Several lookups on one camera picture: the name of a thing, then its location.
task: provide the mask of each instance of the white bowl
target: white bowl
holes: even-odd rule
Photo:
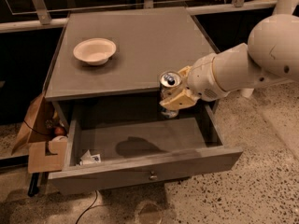
[[[108,61],[116,51],[115,44],[104,38],[83,41],[74,48],[74,56],[90,65],[100,65]]]

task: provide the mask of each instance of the drawer knob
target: drawer knob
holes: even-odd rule
[[[149,176],[149,180],[155,181],[157,179],[158,179],[158,176],[155,174],[155,172],[151,171],[150,176]]]

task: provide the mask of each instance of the wire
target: wire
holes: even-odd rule
[[[41,132],[35,130],[34,128],[30,127],[30,125],[29,125],[25,120],[24,120],[23,122],[24,122],[24,123],[27,125],[27,127],[28,127],[29,129],[31,129],[32,131],[34,131],[34,132],[36,132],[36,133],[39,133],[39,134],[41,134],[41,135],[50,136],[50,134],[41,133]]]
[[[79,220],[82,218],[82,216],[89,210],[91,210],[93,208],[93,205],[95,204],[96,200],[97,200],[97,191],[95,192],[95,199],[93,201],[93,204],[91,204],[88,208],[85,209],[84,212],[81,213],[81,215],[78,217],[77,221],[76,221],[76,224],[78,224]]]

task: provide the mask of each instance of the drawer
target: drawer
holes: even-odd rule
[[[173,180],[230,170],[242,153],[228,148],[208,104],[165,119],[159,93],[78,101],[69,127],[64,169],[49,174],[62,194]],[[90,150],[101,162],[79,165]]]

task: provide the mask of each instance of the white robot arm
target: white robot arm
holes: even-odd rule
[[[284,8],[279,1],[274,15],[251,31],[247,45],[209,54],[173,75],[162,74],[164,82],[169,75],[170,79],[178,76],[179,82],[168,84],[173,89],[161,106],[178,110],[195,105],[198,99],[214,101],[235,90],[299,82],[299,18],[278,14]]]

